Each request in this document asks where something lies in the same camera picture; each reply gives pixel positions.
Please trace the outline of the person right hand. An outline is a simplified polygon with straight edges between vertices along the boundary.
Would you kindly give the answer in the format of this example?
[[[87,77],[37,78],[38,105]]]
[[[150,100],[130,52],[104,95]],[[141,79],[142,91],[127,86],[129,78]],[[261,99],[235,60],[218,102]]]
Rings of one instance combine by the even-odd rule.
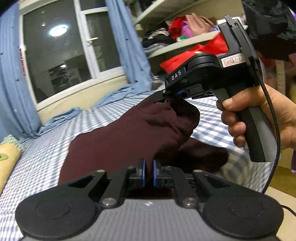
[[[283,150],[288,148],[295,150],[295,103],[272,87],[268,85],[265,87],[276,114],[280,130],[281,148]],[[258,106],[268,117],[270,123],[273,123],[269,105],[260,86],[247,88],[224,102],[217,101],[216,105],[222,111],[222,123],[228,126],[228,132],[234,137],[233,142],[239,148],[246,143],[244,136],[246,124],[237,117],[236,114],[239,111]]]

